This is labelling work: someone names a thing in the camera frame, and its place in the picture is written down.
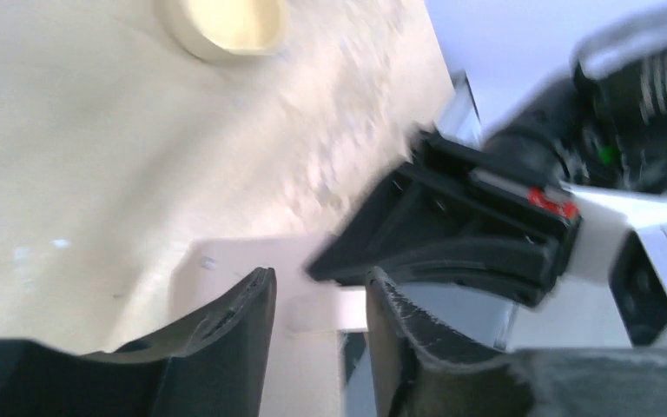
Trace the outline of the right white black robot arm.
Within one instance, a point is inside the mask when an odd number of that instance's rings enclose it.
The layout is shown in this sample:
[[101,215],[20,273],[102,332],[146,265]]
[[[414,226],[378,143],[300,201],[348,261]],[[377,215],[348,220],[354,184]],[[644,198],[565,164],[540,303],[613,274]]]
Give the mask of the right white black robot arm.
[[307,265],[316,281],[452,282],[538,305],[566,270],[582,216],[567,184],[667,189],[667,6],[585,38],[478,147],[436,130]]

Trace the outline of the beige card holder wallet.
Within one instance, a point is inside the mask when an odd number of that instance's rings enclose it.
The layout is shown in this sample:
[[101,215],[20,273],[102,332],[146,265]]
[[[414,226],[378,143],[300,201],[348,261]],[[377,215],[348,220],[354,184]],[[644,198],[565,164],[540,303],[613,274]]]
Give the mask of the beige card holder wallet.
[[277,276],[274,326],[260,414],[337,417],[345,413],[339,333],[365,330],[361,287],[315,282],[304,268],[329,233],[196,243],[171,276],[169,316],[219,298],[257,267]]

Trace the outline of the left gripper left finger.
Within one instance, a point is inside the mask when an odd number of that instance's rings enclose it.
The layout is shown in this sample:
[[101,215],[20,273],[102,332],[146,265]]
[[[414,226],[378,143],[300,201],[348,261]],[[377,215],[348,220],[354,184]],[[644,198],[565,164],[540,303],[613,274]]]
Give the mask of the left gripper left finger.
[[256,416],[277,282],[256,268],[227,293],[112,353],[0,340],[0,416]]

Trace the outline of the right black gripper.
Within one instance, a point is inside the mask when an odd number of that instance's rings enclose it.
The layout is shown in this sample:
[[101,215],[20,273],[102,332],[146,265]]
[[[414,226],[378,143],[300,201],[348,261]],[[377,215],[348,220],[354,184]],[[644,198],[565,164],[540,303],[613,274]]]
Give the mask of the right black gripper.
[[568,152],[541,129],[502,129],[481,149],[419,131],[413,162],[385,176],[308,265],[316,281],[454,283],[537,306],[571,257],[581,215],[560,181]]

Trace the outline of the beige oval tray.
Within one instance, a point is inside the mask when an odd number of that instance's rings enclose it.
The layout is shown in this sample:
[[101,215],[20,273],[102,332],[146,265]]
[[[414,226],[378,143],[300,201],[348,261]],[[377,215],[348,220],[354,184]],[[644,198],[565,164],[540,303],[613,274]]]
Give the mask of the beige oval tray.
[[206,63],[272,56],[288,33],[287,1],[165,0],[158,6],[173,40]]

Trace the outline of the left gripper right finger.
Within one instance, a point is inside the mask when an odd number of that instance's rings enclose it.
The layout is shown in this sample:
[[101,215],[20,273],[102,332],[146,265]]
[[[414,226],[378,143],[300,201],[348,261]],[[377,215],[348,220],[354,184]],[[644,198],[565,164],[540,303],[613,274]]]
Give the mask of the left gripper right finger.
[[504,353],[366,278],[368,345],[380,416],[667,416],[667,348]]

